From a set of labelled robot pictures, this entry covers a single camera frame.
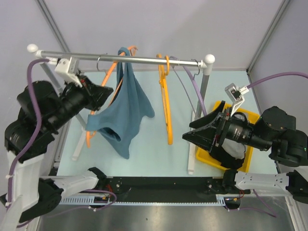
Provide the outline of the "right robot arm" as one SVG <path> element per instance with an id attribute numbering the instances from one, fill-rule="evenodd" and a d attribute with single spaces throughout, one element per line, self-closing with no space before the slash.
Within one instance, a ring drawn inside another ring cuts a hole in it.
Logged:
<path id="1" fill-rule="evenodd" d="M 191 131 L 184 133 L 182 138 L 207 152 L 219 150 L 225 140 L 230 140 L 270 151 L 270 159 L 287 167 L 308 165 L 308 137 L 296 129 L 294 116 L 273 106 L 252 124 L 244 113 L 234 113 L 224 105 L 225 102 L 221 102 L 213 112 L 191 122 Z M 221 187 L 224 193 L 266 190 L 283 193 L 304 204 L 308 202 L 308 174 L 296 169 L 272 175 L 228 169 L 223 174 Z"/>

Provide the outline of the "purple plastic hanger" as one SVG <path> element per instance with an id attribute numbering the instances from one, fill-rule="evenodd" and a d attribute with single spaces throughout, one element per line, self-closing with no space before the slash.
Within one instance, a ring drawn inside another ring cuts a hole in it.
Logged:
<path id="1" fill-rule="evenodd" d="M 197 83 L 196 83 L 196 81 L 195 81 L 195 79 L 194 79 L 195 75 L 193 76 L 193 75 L 191 74 L 190 70 L 189 70 L 186 66 L 183 66 L 183 68 L 184 68 L 184 70 L 186 71 L 188 77 L 190 78 L 190 80 L 191 80 L 191 82 L 192 82 L 192 85 L 193 85 L 193 87 L 194 87 L 195 93 L 196 93 L 196 95 L 197 95 L 197 98 L 198 98 L 198 105 L 197 105 L 197 108 L 200 109 L 200 110 L 202 111 L 203 115 L 205 116 L 205 115 L 207 115 L 207 112 L 206 112 L 206 108 L 205 108 L 205 105 L 204 105 L 204 99 L 203 99 L 203 97 L 202 97 L 202 95 L 201 95 L 201 92 L 200 92 L 200 90 L 199 90 L 199 88 L 198 88 L 198 86 L 197 86 Z M 189 102 L 190 102 L 190 104 L 191 104 L 191 107 L 192 107 L 192 110 L 193 110 L 193 112 L 194 112 L 195 117 L 196 117 L 196 118 L 200 118 L 200 117 L 201 117 L 201 113 L 199 113 L 198 110 L 197 110 L 197 111 L 195 110 L 195 108 L 194 108 L 194 106 L 193 106 L 193 103 L 192 103 L 192 101 L 191 101 L 191 99 L 190 99 L 190 97 L 189 97 L 189 95 L 188 95 L 188 92 L 187 92 L 187 90 L 186 90 L 186 88 L 185 88 L 185 86 L 184 86 L 184 84 L 183 84 L 181 78 L 179 77 L 179 75 L 178 75 L 177 72 L 175 71 L 174 66 L 172 66 L 172 69 L 173 69 L 174 73 L 176 74 L 176 76 L 178 77 L 178 79 L 179 79 L 179 81 L 180 81 L 182 87 L 183 87 L 184 90 L 185 90 L 185 93 L 186 93 L 187 98 L 188 98 L 188 100 L 189 100 Z"/>

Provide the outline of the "grey tank top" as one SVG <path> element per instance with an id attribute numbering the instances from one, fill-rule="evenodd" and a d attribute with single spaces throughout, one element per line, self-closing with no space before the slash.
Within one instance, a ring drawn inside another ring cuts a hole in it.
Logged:
<path id="1" fill-rule="evenodd" d="M 226 153 L 232 156 L 235 159 L 244 159 L 246 153 L 246 145 L 241 143 L 225 139 L 224 143 L 222 144 L 222 148 Z"/>

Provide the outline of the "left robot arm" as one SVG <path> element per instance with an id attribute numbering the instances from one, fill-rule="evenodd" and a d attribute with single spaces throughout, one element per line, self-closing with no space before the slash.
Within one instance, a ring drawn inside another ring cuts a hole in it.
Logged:
<path id="1" fill-rule="evenodd" d="M 68 84 L 60 95 L 50 82 L 42 80 L 30 81 L 17 96 L 21 106 L 18 118 L 5 130 L 10 170 L 8 192 L 0 198 L 7 208 L 1 230 L 14 231 L 51 212 L 71 195 L 106 188 L 106 175 L 96 167 L 62 180 L 42 179 L 40 169 L 59 129 L 82 109 L 99 109 L 112 92 L 111 87 L 82 76 L 81 86 Z"/>

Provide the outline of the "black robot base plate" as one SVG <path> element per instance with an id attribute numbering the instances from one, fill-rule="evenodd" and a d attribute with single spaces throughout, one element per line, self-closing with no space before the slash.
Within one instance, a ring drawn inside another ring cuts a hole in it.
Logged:
<path id="1" fill-rule="evenodd" d="M 175 197 L 192 195 L 242 195 L 234 186 L 224 187 L 222 178 L 214 177 L 112 177 L 99 180 L 97 190 L 113 192 L 117 197 Z"/>

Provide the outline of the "orange hanger with metal hook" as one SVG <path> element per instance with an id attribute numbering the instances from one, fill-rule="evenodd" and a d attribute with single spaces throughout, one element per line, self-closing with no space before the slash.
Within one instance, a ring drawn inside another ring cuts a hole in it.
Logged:
<path id="1" fill-rule="evenodd" d="M 137 46 L 130 46 L 130 47 L 128 47 L 127 49 L 128 49 L 128 51 L 129 51 L 129 53 L 130 53 L 131 56 L 135 56 L 136 51 L 138 51 Z M 125 52 L 121 52 L 121 53 L 120 53 L 120 56 L 124 56 L 124 55 L 125 55 Z M 101 86 L 102 86 L 102 87 L 104 87 L 104 86 L 106 85 L 106 83 L 107 83 L 109 77 L 111 76 L 111 73 L 112 73 L 113 70 L 116 68 L 117 63 L 118 63 L 118 61 L 114 61 L 113 64 L 111 65 L 111 67 L 109 68 L 109 70 L 106 72 L 106 75 L 105 75 L 105 77 L 104 77 L 104 79 L 103 79 L 103 81 L 102 81 L 102 83 L 101 83 Z M 115 91 L 115 93 L 114 93 L 112 99 L 114 99 L 115 94 L 116 94 L 118 91 L 119 91 L 119 87 L 116 88 L 116 91 Z M 89 115 L 95 115 L 95 114 L 96 114 L 95 111 L 91 111 Z M 93 131 L 93 132 L 87 131 L 87 132 L 86 132 L 86 145 L 87 145 L 88 148 L 90 148 L 90 141 L 91 141 L 92 138 L 95 137 L 96 133 L 97 133 L 97 131 Z"/>

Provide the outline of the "black tank top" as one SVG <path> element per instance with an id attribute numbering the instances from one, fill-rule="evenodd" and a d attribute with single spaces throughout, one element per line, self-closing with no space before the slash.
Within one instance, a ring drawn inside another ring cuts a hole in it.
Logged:
<path id="1" fill-rule="evenodd" d="M 219 162 L 221 162 L 221 165 L 225 168 L 230 168 L 230 169 L 239 169 L 242 164 L 243 164 L 243 159 L 235 159 L 232 156 L 230 156 L 222 146 L 220 147 L 213 147 L 210 156 Z"/>

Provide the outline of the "orange plastic hanger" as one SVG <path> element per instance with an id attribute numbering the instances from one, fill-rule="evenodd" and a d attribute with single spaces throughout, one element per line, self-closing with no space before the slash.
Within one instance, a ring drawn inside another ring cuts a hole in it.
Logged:
<path id="1" fill-rule="evenodd" d="M 166 79 L 166 77 L 169 75 L 170 72 L 169 56 L 166 55 L 165 60 L 166 60 L 166 69 L 164 68 L 163 64 L 159 64 L 158 73 L 159 73 L 159 85 L 161 89 L 165 123 L 166 123 L 167 143 L 168 145 L 172 145 L 173 130 L 172 130 L 171 110 L 170 110 L 169 94 L 168 94 L 167 79 Z"/>

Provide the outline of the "blue tank top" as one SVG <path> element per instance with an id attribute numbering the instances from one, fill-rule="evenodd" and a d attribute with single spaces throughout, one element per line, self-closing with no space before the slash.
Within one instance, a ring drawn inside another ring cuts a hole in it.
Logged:
<path id="1" fill-rule="evenodd" d="M 121 157 L 129 159 L 129 146 L 139 133 L 142 118 L 153 118 L 155 113 L 131 63 L 118 62 L 116 80 L 121 87 L 113 102 L 102 112 L 88 116 L 86 130 L 100 133 Z"/>

